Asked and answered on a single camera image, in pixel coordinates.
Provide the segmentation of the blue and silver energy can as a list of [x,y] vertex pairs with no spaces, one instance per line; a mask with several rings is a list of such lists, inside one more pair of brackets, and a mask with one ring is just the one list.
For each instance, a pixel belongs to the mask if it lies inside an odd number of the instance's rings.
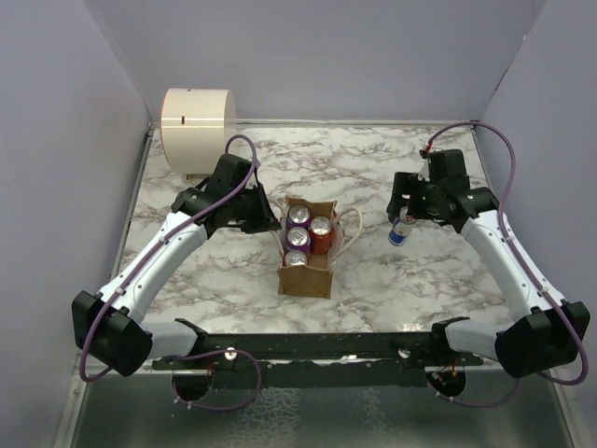
[[397,217],[388,234],[389,242],[395,246],[403,245],[414,229],[415,223],[416,220],[413,217]]

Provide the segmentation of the red soda can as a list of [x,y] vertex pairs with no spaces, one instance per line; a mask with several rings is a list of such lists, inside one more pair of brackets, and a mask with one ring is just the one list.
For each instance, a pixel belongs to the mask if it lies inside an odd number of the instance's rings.
[[315,255],[327,253],[333,243],[333,225],[327,217],[314,217],[309,227],[311,252]]

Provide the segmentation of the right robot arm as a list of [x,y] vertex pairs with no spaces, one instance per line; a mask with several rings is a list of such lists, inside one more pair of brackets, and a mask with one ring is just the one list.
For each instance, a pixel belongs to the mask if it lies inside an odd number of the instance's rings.
[[449,365],[462,352],[497,361],[514,378],[573,362],[590,323],[580,301],[570,302],[540,272],[487,187],[473,188],[461,150],[433,152],[419,173],[397,172],[386,208],[396,228],[429,220],[450,226],[477,252],[507,301],[509,326],[468,317],[438,322],[430,357]]

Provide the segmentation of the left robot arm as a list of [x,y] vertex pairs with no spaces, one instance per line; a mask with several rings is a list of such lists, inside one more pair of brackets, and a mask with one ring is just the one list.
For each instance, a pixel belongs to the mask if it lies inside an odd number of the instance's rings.
[[175,357],[189,369],[202,364],[206,346],[198,329],[180,320],[151,325],[144,320],[179,266],[217,230],[279,230],[264,187],[249,183],[257,167],[257,160],[222,155],[211,176],[176,196],[158,232],[120,274],[97,293],[82,291],[74,298],[72,317],[84,381],[91,379],[84,371],[88,357],[123,376],[154,358]]

